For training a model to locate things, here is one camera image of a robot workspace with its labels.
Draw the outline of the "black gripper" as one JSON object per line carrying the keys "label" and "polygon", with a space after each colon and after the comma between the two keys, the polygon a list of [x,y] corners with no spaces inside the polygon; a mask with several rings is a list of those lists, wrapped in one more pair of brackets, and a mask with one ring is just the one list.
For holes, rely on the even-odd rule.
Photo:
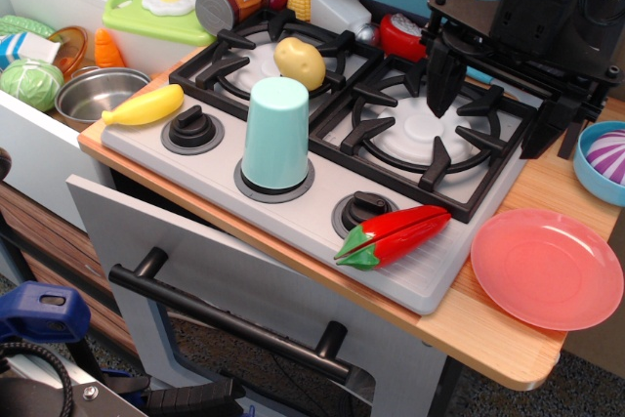
{"label": "black gripper", "polygon": [[541,156],[559,143],[568,159],[588,123],[598,119],[611,89],[621,83],[621,69],[587,45],[570,23],[557,33],[547,53],[516,51],[490,35],[499,7],[494,0],[428,0],[426,46],[427,104],[443,117],[459,94],[468,66],[540,98],[527,130],[521,156]]}

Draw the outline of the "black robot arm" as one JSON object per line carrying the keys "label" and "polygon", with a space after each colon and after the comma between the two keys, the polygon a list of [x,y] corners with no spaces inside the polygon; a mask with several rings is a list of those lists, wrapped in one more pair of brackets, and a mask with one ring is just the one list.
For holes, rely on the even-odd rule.
{"label": "black robot arm", "polygon": [[427,104],[442,117],[473,67],[538,96],[521,156],[541,156],[556,140],[568,159],[584,127],[604,110],[623,70],[593,47],[579,25],[621,26],[622,12],[591,15],[589,0],[428,0]]}

